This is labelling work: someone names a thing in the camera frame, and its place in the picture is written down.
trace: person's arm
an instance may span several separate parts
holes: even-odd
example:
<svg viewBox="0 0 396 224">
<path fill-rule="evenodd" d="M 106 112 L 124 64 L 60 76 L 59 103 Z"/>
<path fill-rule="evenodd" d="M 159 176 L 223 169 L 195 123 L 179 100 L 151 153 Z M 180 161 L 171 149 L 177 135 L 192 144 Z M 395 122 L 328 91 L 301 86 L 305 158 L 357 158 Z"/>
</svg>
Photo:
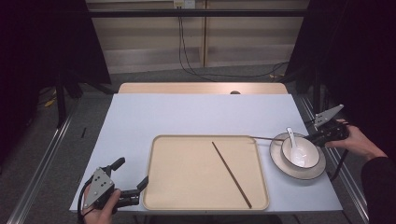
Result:
<svg viewBox="0 0 396 224">
<path fill-rule="evenodd" d="M 371 224 L 396 223 L 396 167 L 387 157 L 366 162 L 361 183 Z"/>
<path fill-rule="evenodd" d="M 347 125 L 349 137 L 326 143 L 342 147 L 367 162 L 361 169 L 361 182 L 367 202 L 370 224 L 396 223 L 396 166 L 359 128 Z"/>
<path fill-rule="evenodd" d="M 326 143 L 326 147 L 342 147 L 359 156 L 363 156 L 367 161 L 377 157 L 387 157 L 370 139 L 361 132 L 358 127 L 347 125 L 349 137 L 341 141 Z"/>
<path fill-rule="evenodd" d="M 84 191 L 84 201 L 87 198 L 88 192 L 90 191 L 90 186 L 88 186 Z M 120 199 L 120 190 L 114 190 L 108 199 L 105 207 L 102 210 L 92 209 L 91 207 L 83 209 L 82 215 L 86 224 L 111 224 L 112 222 L 112 212 L 114 205 Z"/>
</svg>

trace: white table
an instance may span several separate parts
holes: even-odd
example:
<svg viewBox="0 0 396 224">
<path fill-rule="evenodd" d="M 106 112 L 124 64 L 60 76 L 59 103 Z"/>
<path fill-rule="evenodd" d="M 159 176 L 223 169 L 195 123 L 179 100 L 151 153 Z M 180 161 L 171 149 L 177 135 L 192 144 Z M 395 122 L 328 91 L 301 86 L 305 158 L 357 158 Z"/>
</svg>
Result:
<svg viewBox="0 0 396 224">
<path fill-rule="evenodd" d="M 242 134 L 274 137 L 286 127 L 307 134 L 298 109 L 288 94 L 116 94 L 108 110 L 83 180 L 98 166 L 119 157 L 126 162 L 111 178 L 119 189 L 135 189 L 146 176 L 152 140 L 160 134 Z M 269 206 L 240 213 L 338 211 L 342 206 L 324 173 L 299 180 L 282 173 L 269 155 L 270 142 L 258 140 Z M 77 197 L 71 210 L 77 210 Z M 139 214 L 207 214 L 207 211 L 149 211 L 143 204 L 120 210 Z M 209 211 L 235 214 L 235 211 Z"/>
</svg>

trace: white spoon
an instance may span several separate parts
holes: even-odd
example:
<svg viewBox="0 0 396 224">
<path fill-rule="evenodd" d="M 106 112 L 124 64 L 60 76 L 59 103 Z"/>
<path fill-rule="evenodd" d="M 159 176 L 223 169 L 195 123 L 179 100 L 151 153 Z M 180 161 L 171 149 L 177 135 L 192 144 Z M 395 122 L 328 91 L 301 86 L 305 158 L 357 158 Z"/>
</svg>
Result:
<svg viewBox="0 0 396 224">
<path fill-rule="evenodd" d="M 296 140 L 294 138 L 293 130 L 291 128 L 287 128 L 286 130 L 288 131 L 291 141 L 291 151 L 290 151 L 291 162 L 296 166 L 304 167 L 306 154 L 304 153 L 303 150 L 298 148 L 296 144 Z"/>
</svg>

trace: wooden tray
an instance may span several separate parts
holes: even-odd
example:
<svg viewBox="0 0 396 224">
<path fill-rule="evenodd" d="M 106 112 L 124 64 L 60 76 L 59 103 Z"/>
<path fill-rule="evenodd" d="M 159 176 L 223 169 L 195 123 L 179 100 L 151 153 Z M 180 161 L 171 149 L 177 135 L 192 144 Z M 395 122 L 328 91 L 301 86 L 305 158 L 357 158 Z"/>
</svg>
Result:
<svg viewBox="0 0 396 224">
<path fill-rule="evenodd" d="M 148 178 L 143 205 L 149 210 L 262 210 L 269 203 L 256 141 L 249 136 L 157 136 L 152 143 Z"/>
</svg>

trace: wall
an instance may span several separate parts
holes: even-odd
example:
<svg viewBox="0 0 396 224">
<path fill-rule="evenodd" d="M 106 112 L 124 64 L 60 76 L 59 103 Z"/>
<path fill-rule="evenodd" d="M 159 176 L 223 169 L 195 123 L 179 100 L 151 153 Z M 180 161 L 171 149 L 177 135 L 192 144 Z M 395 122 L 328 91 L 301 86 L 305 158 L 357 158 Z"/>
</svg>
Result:
<svg viewBox="0 0 396 224">
<path fill-rule="evenodd" d="M 172 1 L 87 0 L 87 4 L 89 9 L 173 8 Z M 196 8 L 304 9 L 307 4 L 307 0 L 197 0 Z M 189 62 L 192 67 L 201 67 L 288 61 L 302 21 L 182 18 Z M 178 18 L 93 19 L 93 23 L 110 74 L 180 68 Z"/>
</svg>

